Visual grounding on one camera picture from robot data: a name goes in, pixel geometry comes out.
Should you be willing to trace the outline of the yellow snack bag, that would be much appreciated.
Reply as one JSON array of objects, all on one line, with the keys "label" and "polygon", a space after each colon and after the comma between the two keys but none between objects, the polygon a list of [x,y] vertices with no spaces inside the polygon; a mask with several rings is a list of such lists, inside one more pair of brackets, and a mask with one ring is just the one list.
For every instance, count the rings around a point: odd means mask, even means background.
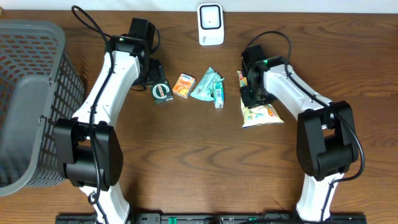
[{"label": "yellow snack bag", "polygon": [[276,109],[271,105],[255,106],[253,108],[245,107],[243,100],[241,100],[241,111],[243,114],[242,128],[250,128],[253,126],[260,126],[263,124],[283,124],[284,121],[280,118]]}]

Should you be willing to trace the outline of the black round-logo packet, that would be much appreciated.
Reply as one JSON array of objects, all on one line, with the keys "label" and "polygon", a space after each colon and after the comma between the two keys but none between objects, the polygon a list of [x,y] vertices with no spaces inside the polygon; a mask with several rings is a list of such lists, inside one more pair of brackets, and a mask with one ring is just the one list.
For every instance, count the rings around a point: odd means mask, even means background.
[{"label": "black round-logo packet", "polygon": [[173,100],[172,90],[168,81],[155,83],[150,87],[150,92],[157,105]]}]

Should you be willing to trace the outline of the orange snack packet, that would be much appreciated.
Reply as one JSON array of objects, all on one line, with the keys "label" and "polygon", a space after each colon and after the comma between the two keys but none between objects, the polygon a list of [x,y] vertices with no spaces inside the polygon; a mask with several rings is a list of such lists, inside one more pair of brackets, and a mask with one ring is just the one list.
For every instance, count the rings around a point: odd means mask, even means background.
[{"label": "orange snack packet", "polygon": [[182,98],[188,98],[192,88],[194,87],[196,78],[185,73],[181,73],[172,88],[173,94]]}]

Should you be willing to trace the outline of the small teal white packet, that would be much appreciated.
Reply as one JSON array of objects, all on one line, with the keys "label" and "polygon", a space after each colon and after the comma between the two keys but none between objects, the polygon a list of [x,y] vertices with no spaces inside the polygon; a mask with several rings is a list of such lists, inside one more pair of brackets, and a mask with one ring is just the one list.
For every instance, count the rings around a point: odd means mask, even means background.
[{"label": "small teal white packet", "polygon": [[216,109],[224,107],[224,91],[222,82],[214,83],[213,98]]}]

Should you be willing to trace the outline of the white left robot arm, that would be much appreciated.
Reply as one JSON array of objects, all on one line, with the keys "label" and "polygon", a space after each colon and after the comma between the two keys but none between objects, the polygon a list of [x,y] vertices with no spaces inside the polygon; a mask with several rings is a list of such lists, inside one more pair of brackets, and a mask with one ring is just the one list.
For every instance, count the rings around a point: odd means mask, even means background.
[{"label": "white left robot arm", "polygon": [[98,223],[127,223],[129,218],[130,204],[119,185],[123,152],[115,126],[131,87],[163,74],[151,58],[158,34],[153,23],[135,17],[127,34],[107,39],[104,64],[87,99],[71,118],[55,125],[59,173],[87,195]]}]

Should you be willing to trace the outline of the white barcode scanner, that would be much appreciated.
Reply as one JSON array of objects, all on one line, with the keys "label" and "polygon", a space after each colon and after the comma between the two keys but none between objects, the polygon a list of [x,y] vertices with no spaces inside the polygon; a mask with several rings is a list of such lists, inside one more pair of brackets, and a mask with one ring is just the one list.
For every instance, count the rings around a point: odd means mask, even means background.
[{"label": "white barcode scanner", "polygon": [[204,3],[197,7],[198,41],[202,46],[224,42],[223,8],[218,3]]}]

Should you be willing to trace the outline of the dark grey plastic basket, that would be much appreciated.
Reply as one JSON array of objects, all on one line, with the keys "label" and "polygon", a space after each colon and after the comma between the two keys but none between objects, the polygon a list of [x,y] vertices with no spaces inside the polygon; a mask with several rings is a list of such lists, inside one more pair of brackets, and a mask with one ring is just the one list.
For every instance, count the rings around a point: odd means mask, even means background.
[{"label": "dark grey plastic basket", "polygon": [[54,127],[84,99],[84,85],[53,22],[1,21],[1,195],[61,183]]}]

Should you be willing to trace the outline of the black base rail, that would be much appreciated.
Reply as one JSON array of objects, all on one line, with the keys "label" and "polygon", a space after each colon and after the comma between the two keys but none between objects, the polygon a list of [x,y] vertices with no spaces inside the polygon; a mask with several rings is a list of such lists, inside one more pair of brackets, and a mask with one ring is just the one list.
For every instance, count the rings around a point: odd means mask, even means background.
[{"label": "black base rail", "polygon": [[[58,215],[56,224],[100,223],[96,214]],[[240,223],[336,223],[367,224],[365,215],[331,215],[322,222],[303,221],[293,213],[267,212],[263,215],[161,215],[158,213],[139,213],[127,218],[132,224],[240,224]]]}]

